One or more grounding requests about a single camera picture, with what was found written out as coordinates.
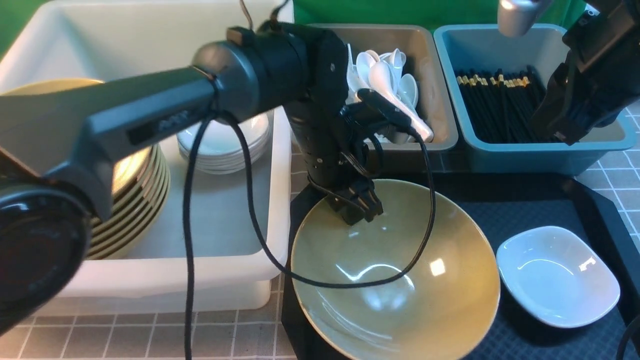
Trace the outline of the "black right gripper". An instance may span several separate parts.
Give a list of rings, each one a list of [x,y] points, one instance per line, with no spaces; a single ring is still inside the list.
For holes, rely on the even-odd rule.
[[[592,2],[563,36],[569,47],[531,118],[535,134],[574,145],[639,98],[639,4]]]

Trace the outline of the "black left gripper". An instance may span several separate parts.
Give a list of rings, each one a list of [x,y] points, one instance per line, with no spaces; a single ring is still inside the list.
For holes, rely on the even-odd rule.
[[[327,195],[329,207],[353,226],[373,221],[384,213],[375,183],[346,159],[355,152],[354,130],[340,116],[343,105],[329,105],[311,98],[287,104],[287,116],[304,155],[310,184]]]

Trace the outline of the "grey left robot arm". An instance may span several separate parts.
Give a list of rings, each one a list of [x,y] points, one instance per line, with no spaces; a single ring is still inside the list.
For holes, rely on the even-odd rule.
[[[112,216],[115,164],[193,125],[238,126],[278,107],[310,153],[314,187],[347,224],[383,207],[372,175],[342,162],[363,143],[345,102],[346,46],[332,30],[268,20],[230,27],[188,67],[41,95],[1,97],[1,332],[80,268],[90,219]]]

